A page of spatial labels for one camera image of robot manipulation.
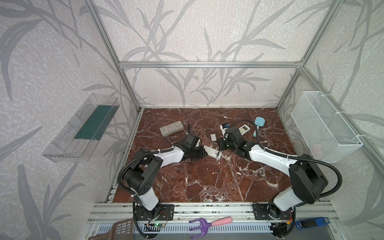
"blue brush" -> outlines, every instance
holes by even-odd
[[[257,131],[259,130],[259,127],[264,126],[265,124],[265,119],[262,117],[256,117],[255,119],[255,124],[257,125]]]

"green mat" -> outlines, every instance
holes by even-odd
[[[112,105],[97,106],[95,111],[93,111],[91,116],[87,119],[74,138],[94,139],[99,141],[118,108],[119,106]]]

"brown marble tabletop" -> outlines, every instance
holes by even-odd
[[[264,146],[295,154],[274,108],[145,109],[128,162],[141,147],[151,150],[169,148],[170,142],[177,142],[185,136],[189,122],[203,145],[218,149],[210,135],[215,133],[217,139],[222,136],[220,124],[240,119],[255,120],[257,116],[266,120],[259,130]],[[160,127],[179,120],[184,125],[184,131],[161,136]],[[251,130],[244,138],[256,141],[252,136],[253,127],[250,123],[248,125]],[[161,202],[267,202],[290,184],[289,177],[282,172],[226,150],[220,160],[207,156],[191,164],[183,161],[161,168],[153,188]],[[130,202],[130,194],[118,188],[113,202]]]

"blue and black device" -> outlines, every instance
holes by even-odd
[[[296,221],[296,227],[300,230],[313,227],[321,227],[329,224],[329,219],[327,217],[317,217],[310,218],[305,220]]]

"leaf pattern wallpaper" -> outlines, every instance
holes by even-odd
[[[82,1],[0,1],[0,239],[78,239],[137,111]],[[87,163],[41,154],[89,94],[120,107]]]
[[[120,61],[299,61],[331,3],[94,2]],[[148,107],[275,107],[293,72],[125,69],[136,98]]]
[[[384,1],[344,1],[306,68],[384,154]],[[309,153],[292,123],[294,99],[311,87],[301,77],[280,109],[299,154]],[[329,199],[350,239],[382,239],[384,177],[361,149],[334,164],[343,186]]]

